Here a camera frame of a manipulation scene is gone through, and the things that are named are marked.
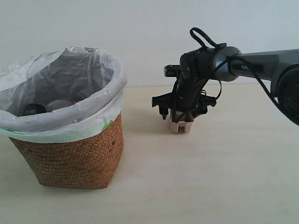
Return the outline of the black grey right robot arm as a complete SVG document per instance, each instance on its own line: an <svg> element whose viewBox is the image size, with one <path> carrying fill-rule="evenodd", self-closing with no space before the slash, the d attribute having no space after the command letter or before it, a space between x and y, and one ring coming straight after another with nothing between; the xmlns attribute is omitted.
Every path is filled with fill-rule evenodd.
<svg viewBox="0 0 299 224"><path fill-rule="evenodd" d="M204 86L209 80L232 82L238 77L254 78L266 95L294 124L299 123L299 51L298 49L241 53L236 47L199 49L184 53L178 65L164 67L166 77L176 81L170 93L155 96L152 107L178 123L184 116L196 118L216 106L218 96L208 96Z"/></svg>

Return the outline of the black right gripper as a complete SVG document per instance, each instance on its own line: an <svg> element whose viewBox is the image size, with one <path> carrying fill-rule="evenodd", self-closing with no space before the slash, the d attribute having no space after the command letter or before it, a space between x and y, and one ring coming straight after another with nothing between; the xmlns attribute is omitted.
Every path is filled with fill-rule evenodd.
<svg viewBox="0 0 299 224"><path fill-rule="evenodd" d="M216 97L206 95L204 86L207 79L194 82L176 80L171 92L153 96L151 106L158 107L159 114L166 120L169 110L183 112L179 121L193 122L194 118L207 113L208 106L216 106Z"/></svg>

